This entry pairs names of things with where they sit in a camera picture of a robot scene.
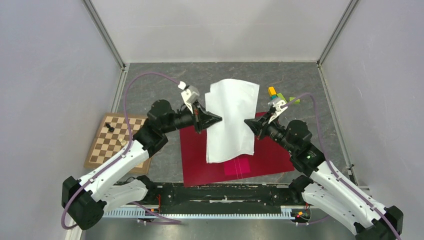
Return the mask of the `white paper sheet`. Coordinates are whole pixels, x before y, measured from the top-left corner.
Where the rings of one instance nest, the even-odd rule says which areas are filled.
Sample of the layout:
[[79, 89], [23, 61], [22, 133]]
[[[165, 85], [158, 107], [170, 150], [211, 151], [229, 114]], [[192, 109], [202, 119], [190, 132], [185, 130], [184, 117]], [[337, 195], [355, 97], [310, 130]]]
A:
[[256, 116], [260, 86], [239, 79], [222, 79], [205, 94], [206, 110], [222, 120], [206, 130], [206, 162], [223, 163], [254, 154], [254, 134], [244, 122]]

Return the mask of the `red clip file folder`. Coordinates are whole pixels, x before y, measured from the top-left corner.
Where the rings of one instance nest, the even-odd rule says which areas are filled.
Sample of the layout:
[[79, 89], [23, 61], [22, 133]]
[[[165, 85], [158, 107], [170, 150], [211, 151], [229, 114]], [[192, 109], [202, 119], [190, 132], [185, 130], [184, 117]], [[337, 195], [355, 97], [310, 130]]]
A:
[[287, 150], [269, 137], [254, 140], [254, 155], [242, 154], [222, 163], [207, 163], [207, 133], [193, 126], [179, 131], [185, 187], [241, 180], [294, 171]]

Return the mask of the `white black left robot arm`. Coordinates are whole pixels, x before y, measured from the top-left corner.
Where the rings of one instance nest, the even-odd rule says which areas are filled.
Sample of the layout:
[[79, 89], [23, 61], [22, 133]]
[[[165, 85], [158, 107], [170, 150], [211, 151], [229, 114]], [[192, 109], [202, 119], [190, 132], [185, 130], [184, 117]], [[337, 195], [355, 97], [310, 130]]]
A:
[[193, 126], [197, 133], [222, 121], [222, 117], [206, 111], [196, 100], [182, 110], [174, 111], [164, 99], [155, 101], [144, 124], [136, 134], [129, 136], [128, 143], [108, 161], [92, 172], [75, 179], [69, 176], [62, 183], [61, 204], [64, 208], [61, 225], [65, 230], [73, 226], [65, 224], [69, 215], [81, 230], [93, 227], [106, 210], [117, 207], [117, 200], [153, 203], [157, 198], [155, 188], [140, 180], [126, 185], [115, 183], [135, 166], [151, 158], [168, 142], [167, 133]]

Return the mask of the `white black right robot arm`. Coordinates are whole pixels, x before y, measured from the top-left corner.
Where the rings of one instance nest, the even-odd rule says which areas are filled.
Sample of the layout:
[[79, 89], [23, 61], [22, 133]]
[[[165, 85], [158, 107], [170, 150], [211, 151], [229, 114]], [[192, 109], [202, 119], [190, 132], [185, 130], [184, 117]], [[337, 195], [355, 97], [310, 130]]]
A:
[[269, 137], [290, 154], [290, 162], [301, 176], [289, 185], [289, 199], [318, 207], [344, 225], [357, 240], [399, 240], [403, 212], [386, 207], [366, 194], [311, 143], [312, 133], [301, 120], [288, 126], [270, 116], [246, 119], [244, 123], [258, 139]]

